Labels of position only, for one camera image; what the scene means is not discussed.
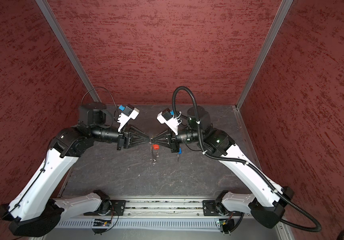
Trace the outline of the silver keyring with keys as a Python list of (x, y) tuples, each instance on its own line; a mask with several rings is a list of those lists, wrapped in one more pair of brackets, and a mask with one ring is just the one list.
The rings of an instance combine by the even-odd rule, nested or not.
[(158, 158), (159, 158), (159, 148), (160, 146), (155, 142), (154, 139), (150, 139), (151, 144), (151, 160), (153, 162), (153, 164), (156, 164), (158, 162)]

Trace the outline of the blue capped key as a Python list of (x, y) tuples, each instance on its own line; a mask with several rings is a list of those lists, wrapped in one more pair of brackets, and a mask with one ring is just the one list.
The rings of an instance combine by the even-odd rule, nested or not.
[(178, 162), (180, 161), (181, 154), (182, 154), (182, 149), (179, 148), (179, 151), (178, 151), (178, 154), (177, 154), (177, 161), (178, 161)]

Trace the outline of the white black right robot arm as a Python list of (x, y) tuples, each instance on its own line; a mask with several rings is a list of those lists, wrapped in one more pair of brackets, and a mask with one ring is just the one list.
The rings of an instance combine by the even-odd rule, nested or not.
[(181, 113), (168, 108), (160, 112), (157, 120), (167, 125), (168, 130), (153, 140), (164, 138), (173, 153), (179, 152), (181, 144), (197, 143), (205, 156), (225, 165), (250, 190), (248, 195), (222, 191), (213, 201), (213, 209), (218, 215), (228, 216), (233, 212), (250, 214), (262, 226), (269, 229), (275, 227), (282, 221), (293, 191), (281, 187), (263, 174), (226, 132), (213, 127), (204, 108), (191, 107), (187, 114), (187, 126), (180, 129)]

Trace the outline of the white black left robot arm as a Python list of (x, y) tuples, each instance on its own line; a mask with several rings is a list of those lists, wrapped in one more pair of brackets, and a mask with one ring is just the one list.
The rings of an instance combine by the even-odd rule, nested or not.
[(112, 114), (107, 105), (93, 102), (79, 107), (77, 125), (61, 130), (50, 142), (46, 157), (21, 193), (9, 204), (0, 205), (0, 218), (10, 222), (9, 230), (16, 237), (42, 237), (58, 223), (75, 216), (93, 213), (113, 217), (110, 197), (101, 190), (73, 198), (55, 200), (52, 193), (70, 168), (95, 142), (117, 143), (117, 149), (129, 148), (132, 138), (149, 139), (141, 130), (128, 125), (140, 111), (119, 106), (117, 121), (110, 125)]

